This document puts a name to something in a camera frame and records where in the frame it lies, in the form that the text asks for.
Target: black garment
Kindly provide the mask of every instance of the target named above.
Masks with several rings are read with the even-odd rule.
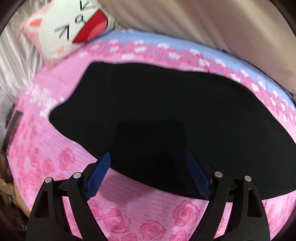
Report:
[[[147,64],[93,63],[50,122],[111,167],[202,198],[185,152],[231,178],[250,175],[262,199],[296,189],[296,145],[244,86],[222,76]]]

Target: silver screw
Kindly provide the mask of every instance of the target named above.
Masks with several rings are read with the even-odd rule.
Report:
[[[215,176],[216,177],[223,177],[223,173],[222,172],[215,172]]]
[[[252,181],[252,178],[251,178],[250,176],[245,176],[244,179],[245,179],[247,182]]]
[[[80,172],[77,172],[77,173],[74,173],[73,175],[74,178],[80,178],[81,177],[81,173]]]
[[[46,183],[50,183],[51,181],[52,181],[52,178],[51,177],[48,177],[48,178],[45,179],[45,182]]]

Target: cartoon face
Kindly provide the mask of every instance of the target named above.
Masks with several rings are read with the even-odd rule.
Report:
[[[55,0],[27,23],[48,60],[67,56],[114,25],[97,0]]]

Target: pink tongue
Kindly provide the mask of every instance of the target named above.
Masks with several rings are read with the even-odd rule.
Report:
[[[105,21],[99,23],[97,26],[95,26],[93,28],[93,30],[89,33],[87,41],[90,41],[93,38],[99,36],[106,29],[106,26],[107,26],[107,20],[105,20]]]

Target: cat face pillow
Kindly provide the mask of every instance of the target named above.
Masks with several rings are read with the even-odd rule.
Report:
[[[53,0],[23,22],[20,30],[51,67],[114,26],[114,18],[97,0]]]

